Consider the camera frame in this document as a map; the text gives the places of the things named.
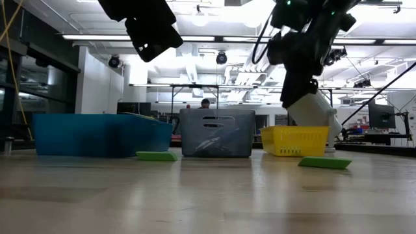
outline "plastic container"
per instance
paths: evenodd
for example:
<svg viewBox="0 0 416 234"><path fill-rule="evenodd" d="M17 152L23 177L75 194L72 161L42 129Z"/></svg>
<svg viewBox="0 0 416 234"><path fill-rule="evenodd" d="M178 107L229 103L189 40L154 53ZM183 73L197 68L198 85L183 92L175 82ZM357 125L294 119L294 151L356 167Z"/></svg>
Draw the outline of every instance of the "plastic container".
<svg viewBox="0 0 416 234"><path fill-rule="evenodd" d="M274 126L261 130L263 149L276 156L324 156L329 127Z"/></svg>
<svg viewBox="0 0 416 234"><path fill-rule="evenodd" d="M182 109L182 154L185 157L249 157L254 117L254 110Z"/></svg>
<svg viewBox="0 0 416 234"><path fill-rule="evenodd" d="M126 114L35 114L38 155L130 157L166 151L172 125Z"/></svg>

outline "basket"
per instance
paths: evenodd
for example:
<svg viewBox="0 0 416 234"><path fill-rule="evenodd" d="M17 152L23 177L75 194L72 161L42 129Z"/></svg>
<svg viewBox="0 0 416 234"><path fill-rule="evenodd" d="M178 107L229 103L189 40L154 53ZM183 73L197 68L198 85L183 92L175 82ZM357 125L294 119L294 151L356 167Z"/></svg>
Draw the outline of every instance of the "basket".
<svg viewBox="0 0 416 234"><path fill-rule="evenodd" d="M261 130L263 149L276 156L324 156L329 127L274 126Z"/></svg>

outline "camera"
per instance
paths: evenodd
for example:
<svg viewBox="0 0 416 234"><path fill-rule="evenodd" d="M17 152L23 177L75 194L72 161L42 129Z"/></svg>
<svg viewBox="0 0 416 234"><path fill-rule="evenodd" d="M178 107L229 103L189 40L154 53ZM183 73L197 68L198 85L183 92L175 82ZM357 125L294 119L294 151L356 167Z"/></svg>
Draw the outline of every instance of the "camera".
<svg viewBox="0 0 416 234"><path fill-rule="evenodd" d="M218 65L223 65L223 64L227 63L226 52L219 52L218 53L218 55L216 56L216 63Z"/></svg>
<svg viewBox="0 0 416 234"><path fill-rule="evenodd" d="M109 60L109 66L111 68L120 68L123 65L123 62L120 60L119 55L111 55Z"/></svg>

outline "green scrub pad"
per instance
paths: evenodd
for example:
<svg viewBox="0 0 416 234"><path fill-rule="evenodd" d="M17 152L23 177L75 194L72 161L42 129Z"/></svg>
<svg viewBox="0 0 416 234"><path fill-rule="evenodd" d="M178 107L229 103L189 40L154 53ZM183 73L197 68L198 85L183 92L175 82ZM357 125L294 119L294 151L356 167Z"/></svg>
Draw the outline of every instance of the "green scrub pad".
<svg viewBox="0 0 416 234"><path fill-rule="evenodd" d="M177 161L175 153L164 151L164 152L136 152L136 155L141 161Z"/></svg>
<svg viewBox="0 0 416 234"><path fill-rule="evenodd" d="M328 157L304 157L298 164L298 166L311 166L318 168L330 168L330 169L345 169L352 160L349 159L336 159Z"/></svg>

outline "wall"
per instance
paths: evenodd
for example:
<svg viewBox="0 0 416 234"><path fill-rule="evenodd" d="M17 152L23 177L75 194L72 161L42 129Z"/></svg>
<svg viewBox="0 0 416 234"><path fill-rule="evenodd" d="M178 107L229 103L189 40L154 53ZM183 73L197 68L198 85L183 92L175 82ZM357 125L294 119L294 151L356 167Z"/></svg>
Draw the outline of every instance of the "wall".
<svg viewBox="0 0 416 234"><path fill-rule="evenodd" d="M129 86L131 83L136 83L133 79L137 75L134 65L124 66L123 75L123 102L146 102L146 87Z"/></svg>
<svg viewBox="0 0 416 234"><path fill-rule="evenodd" d="M75 113L117 113L124 78L92 56L87 47L80 48L79 68Z"/></svg>

